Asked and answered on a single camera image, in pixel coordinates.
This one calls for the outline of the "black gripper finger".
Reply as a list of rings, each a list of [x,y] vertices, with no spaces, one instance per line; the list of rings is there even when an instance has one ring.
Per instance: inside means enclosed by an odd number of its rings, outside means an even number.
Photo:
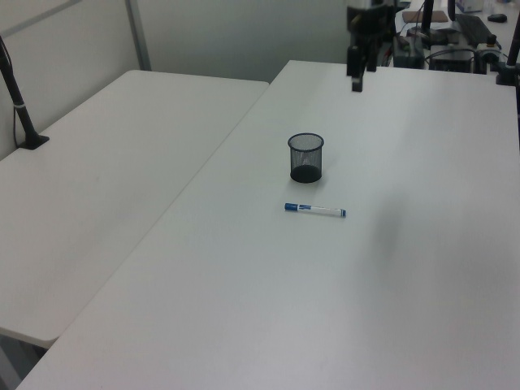
[[[363,72],[362,50],[359,46],[351,45],[347,50],[347,76],[351,78],[353,92],[362,91]]]
[[[368,72],[376,72],[378,53],[379,38],[369,37],[366,40],[366,70]]]

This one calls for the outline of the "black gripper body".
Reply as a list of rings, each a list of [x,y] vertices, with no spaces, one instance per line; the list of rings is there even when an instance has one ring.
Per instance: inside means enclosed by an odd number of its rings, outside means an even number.
[[[362,47],[391,30],[395,18],[393,3],[351,4],[346,8],[350,45]]]

